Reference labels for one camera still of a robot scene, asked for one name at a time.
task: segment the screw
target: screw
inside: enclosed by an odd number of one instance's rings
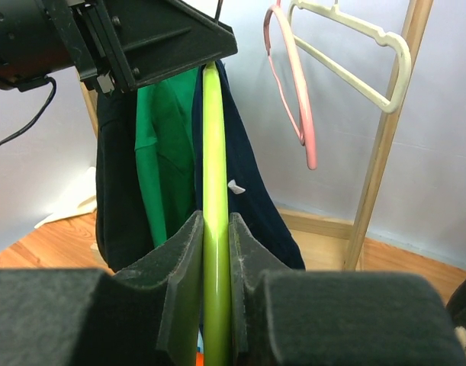
[[[112,24],[115,26],[115,27],[121,27],[121,20],[119,19],[119,17],[117,15],[115,15],[114,17],[112,17]]]
[[[133,75],[134,75],[134,77],[135,77],[136,79],[139,79],[139,78],[140,78],[141,72],[140,72],[140,70],[139,70],[137,67],[135,67],[135,68],[133,69]]]

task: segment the lime green plastic bar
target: lime green plastic bar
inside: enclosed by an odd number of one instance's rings
[[[226,137],[215,63],[204,68],[204,364],[231,360],[231,280]]]

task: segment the pink clothes hanger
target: pink clothes hanger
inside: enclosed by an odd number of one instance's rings
[[[317,167],[316,157],[316,137],[314,133],[314,123],[312,118],[312,112],[310,109],[309,95],[307,94],[307,84],[302,71],[302,65],[300,64],[299,54],[297,53],[297,45],[295,44],[294,35],[292,34],[291,26],[288,23],[283,11],[280,7],[281,0],[277,0],[276,4],[268,8],[265,21],[263,22],[263,35],[265,37],[266,53],[268,55],[268,61],[272,67],[273,76],[278,84],[278,90],[280,91],[281,100],[284,103],[285,110],[287,111],[288,117],[292,122],[295,133],[300,140],[300,144],[306,148],[307,166],[309,169],[314,170]],[[275,72],[273,66],[272,55],[270,53],[270,20],[272,15],[278,19],[280,24],[281,33],[284,37],[285,46],[287,47],[288,59],[291,62],[292,73],[294,75],[295,90],[297,91],[297,99],[299,101],[299,115],[300,115],[300,128],[297,127],[294,117],[290,108],[285,100],[284,91],[282,90],[280,79]]]

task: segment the hanger hook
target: hanger hook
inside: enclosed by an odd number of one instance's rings
[[[216,16],[214,17],[214,21],[216,23],[219,23],[220,11],[222,8],[223,8],[223,0],[217,0]]]

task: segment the dark blue cloth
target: dark blue cloth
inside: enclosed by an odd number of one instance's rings
[[[232,179],[246,189],[234,194],[228,189],[229,212],[239,213],[252,235],[275,257],[290,268],[305,269],[297,243],[285,226],[271,198],[268,196],[256,165],[255,156],[245,127],[231,95],[226,70],[221,61],[216,62],[223,95],[224,124],[226,131],[227,181]],[[195,197],[202,210],[202,79],[204,67],[199,69],[192,106],[192,137],[195,150]]]

